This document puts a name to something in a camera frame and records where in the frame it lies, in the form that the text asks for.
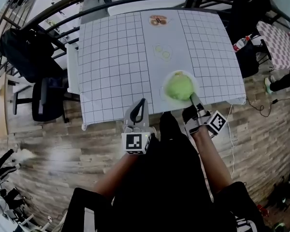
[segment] table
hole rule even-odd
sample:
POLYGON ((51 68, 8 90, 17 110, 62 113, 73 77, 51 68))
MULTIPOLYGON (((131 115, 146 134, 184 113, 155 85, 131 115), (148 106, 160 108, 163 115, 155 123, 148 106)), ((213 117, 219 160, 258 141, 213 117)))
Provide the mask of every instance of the table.
POLYGON ((232 44, 214 13, 153 10, 86 23, 78 61, 85 125, 122 119, 142 97, 150 114, 184 108, 161 95, 163 80, 177 70, 195 76, 204 104, 246 97, 232 44))
POLYGON ((21 127, 21 128, 10 128, 10 126, 8 126, 7 105, 6 105, 8 80, 11 80, 13 82, 24 83, 30 86, 33 85, 27 82, 26 80, 7 75, 6 73, 4 73, 0 77, 0 138, 5 137, 10 133, 34 131, 34 130, 42 129, 42 126, 29 126, 29 127, 21 127))
POLYGON ((290 69, 290 39, 283 30, 259 21, 257 30, 271 54, 274 69, 290 69))

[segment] white plate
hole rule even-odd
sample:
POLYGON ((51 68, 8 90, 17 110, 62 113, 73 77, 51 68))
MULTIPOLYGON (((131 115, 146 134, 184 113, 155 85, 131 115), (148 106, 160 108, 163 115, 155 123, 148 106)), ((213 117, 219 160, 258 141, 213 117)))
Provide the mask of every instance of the white plate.
POLYGON ((163 81, 163 85, 162 85, 162 90, 160 92, 160 96, 163 100, 167 101, 174 109, 182 109, 182 108, 185 108, 185 107, 189 107, 192 105, 191 101, 190 100, 187 100, 187 101, 179 101, 179 100, 175 100, 173 98, 171 98, 170 96, 168 96, 166 93, 165 93, 165 90, 166 90, 166 85, 169 83, 170 79, 176 74, 176 73, 182 73, 183 75, 186 75, 190 78, 190 80, 192 81, 192 85, 193 85, 193 90, 194 92, 199 95, 199 84, 196 80, 196 78, 190 74, 189 72, 187 71, 174 71, 174 72, 171 72, 169 73, 164 81, 163 81))

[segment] person's right arm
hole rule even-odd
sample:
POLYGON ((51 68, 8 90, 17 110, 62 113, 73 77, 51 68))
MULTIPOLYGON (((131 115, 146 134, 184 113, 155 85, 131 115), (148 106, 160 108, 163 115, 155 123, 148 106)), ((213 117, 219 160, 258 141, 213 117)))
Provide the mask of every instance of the person's right arm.
POLYGON ((191 135, 200 153, 207 180, 213 195, 233 183, 227 166, 218 154, 206 126, 191 135))

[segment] black bag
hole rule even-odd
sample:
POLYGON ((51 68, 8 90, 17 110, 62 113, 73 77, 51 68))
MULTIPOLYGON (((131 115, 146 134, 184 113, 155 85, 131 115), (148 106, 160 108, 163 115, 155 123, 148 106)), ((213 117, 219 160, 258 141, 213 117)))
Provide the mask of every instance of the black bag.
POLYGON ((43 33, 9 29, 0 38, 0 52, 30 83, 62 76, 62 68, 51 57, 54 48, 43 33))

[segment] plastic bottle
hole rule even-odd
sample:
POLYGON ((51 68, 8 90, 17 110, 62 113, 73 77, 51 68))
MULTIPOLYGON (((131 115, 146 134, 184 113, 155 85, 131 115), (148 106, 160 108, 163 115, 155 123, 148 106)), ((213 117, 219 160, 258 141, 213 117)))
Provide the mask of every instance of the plastic bottle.
POLYGON ((246 36, 245 38, 240 39, 238 42, 236 42, 233 45, 233 49, 235 52, 238 52, 241 50, 245 45, 247 45, 247 42, 250 40, 249 36, 246 36))

